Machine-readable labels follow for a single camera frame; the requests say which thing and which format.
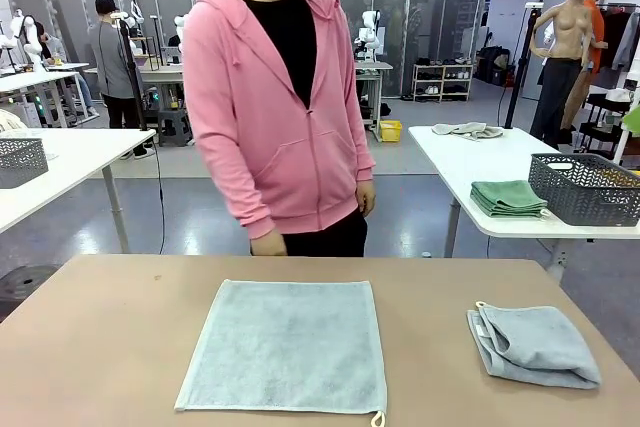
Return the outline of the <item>person's left hand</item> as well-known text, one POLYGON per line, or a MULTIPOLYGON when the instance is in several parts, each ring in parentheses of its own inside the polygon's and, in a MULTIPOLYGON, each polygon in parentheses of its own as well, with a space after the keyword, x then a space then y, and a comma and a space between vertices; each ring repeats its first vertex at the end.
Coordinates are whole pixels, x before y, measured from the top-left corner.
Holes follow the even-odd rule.
POLYGON ((372 180, 357 183, 356 199, 361 214, 367 217, 374 210, 376 203, 376 191, 372 180))

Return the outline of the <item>person's right hand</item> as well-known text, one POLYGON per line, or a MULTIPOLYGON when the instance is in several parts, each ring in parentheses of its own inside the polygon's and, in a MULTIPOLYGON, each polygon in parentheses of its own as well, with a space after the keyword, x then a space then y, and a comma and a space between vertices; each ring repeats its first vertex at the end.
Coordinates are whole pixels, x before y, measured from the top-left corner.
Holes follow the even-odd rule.
POLYGON ((283 236, 277 229, 250 241, 250 251, 254 256, 287 256, 283 236))

